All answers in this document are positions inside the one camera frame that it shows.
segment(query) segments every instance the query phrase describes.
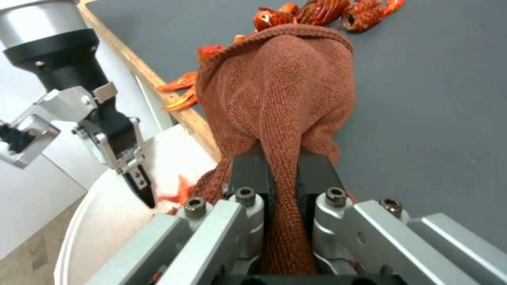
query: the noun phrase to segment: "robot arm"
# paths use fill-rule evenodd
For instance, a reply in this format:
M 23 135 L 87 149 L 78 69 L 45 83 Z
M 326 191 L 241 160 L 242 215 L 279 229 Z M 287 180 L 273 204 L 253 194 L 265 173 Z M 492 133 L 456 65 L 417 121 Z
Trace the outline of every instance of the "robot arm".
M 73 133 L 93 155 L 154 207 L 142 167 L 139 119 L 116 109 L 116 88 L 95 58 L 98 37 L 87 28 L 76 2 L 2 1 L 0 40 L 10 62 L 35 74 L 48 92 L 10 124 L 0 122 L 0 139 L 6 143 L 0 158 L 24 168 L 59 134 L 52 120 L 75 122 Z

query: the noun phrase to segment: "brown towel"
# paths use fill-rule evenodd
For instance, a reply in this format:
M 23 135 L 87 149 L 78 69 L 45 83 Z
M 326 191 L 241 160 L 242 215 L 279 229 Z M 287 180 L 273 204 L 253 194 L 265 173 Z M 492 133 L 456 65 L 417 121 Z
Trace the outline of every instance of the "brown towel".
M 205 61 L 197 94 L 223 159 L 195 195 L 222 198 L 231 158 L 259 139 L 277 184 L 265 242 L 264 274 L 316 273 L 295 198 L 300 146 L 338 160 L 333 135 L 354 106 L 352 45 L 338 32 L 281 25 L 256 33 Z

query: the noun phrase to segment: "white wall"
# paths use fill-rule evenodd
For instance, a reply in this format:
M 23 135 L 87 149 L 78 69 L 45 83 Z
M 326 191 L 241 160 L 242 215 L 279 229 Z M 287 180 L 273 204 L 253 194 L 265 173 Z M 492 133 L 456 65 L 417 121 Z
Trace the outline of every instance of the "white wall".
M 96 57 L 118 89 L 118 110 L 141 119 L 144 139 L 160 132 L 127 67 L 104 43 Z M 0 119 L 12 121 L 44 93 L 36 76 L 11 66 L 0 55 Z M 84 195 L 105 170 L 71 134 L 73 123 L 54 124 L 62 133 L 44 151 L 46 157 L 38 157 L 24 170 L 0 161 L 0 259 Z

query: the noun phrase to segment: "white container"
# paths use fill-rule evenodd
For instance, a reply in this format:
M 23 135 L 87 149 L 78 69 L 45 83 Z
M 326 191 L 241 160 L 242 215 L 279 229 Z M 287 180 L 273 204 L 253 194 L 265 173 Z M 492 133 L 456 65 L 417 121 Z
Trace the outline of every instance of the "white container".
M 156 197 L 176 195 L 178 175 L 195 183 L 216 166 L 181 125 L 146 141 L 143 149 L 145 170 Z M 161 201 L 155 209 L 149 209 L 131 192 L 123 177 L 107 170 L 70 221 L 54 271 L 55 284 L 83 284 L 156 212 L 167 212 L 173 206 Z

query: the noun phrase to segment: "crawfish claw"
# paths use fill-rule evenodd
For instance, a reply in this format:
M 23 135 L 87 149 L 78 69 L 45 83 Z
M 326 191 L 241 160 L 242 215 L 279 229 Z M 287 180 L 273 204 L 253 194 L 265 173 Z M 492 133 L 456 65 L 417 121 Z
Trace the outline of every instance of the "crawfish claw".
M 157 87 L 159 92 L 173 92 L 181 89 L 187 89 L 195 84 L 197 72 L 187 72 L 176 80 L 165 85 Z
M 178 100 L 164 106 L 164 110 L 168 113 L 180 112 L 190 108 L 196 103 L 197 95 L 195 93 L 195 86 L 192 86 L 192 88 L 185 92 L 185 94 L 183 94 Z

